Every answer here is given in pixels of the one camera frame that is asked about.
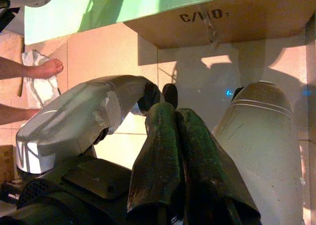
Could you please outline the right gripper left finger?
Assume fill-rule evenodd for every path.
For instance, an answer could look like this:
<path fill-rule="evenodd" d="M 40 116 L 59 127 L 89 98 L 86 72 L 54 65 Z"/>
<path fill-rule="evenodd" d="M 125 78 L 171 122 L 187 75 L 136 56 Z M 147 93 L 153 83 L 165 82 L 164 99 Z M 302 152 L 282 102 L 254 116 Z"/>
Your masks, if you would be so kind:
<path fill-rule="evenodd" d="M 185 175 L 174 107 L 153 105 L 145 125 L 147 138 L 132 167 L 126 218 L 182 220 Z"/>

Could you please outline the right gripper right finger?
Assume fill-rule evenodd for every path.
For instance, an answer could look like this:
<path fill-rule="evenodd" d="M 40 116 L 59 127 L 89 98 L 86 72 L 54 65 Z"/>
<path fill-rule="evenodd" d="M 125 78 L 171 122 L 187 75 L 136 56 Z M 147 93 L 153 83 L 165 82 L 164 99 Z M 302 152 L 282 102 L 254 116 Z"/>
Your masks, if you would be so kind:
<path fill-rule="evenodd" d="M 190 225 L 259 225 L 261 214 L 232 158 L 192 109 L 176 111 Z"/>

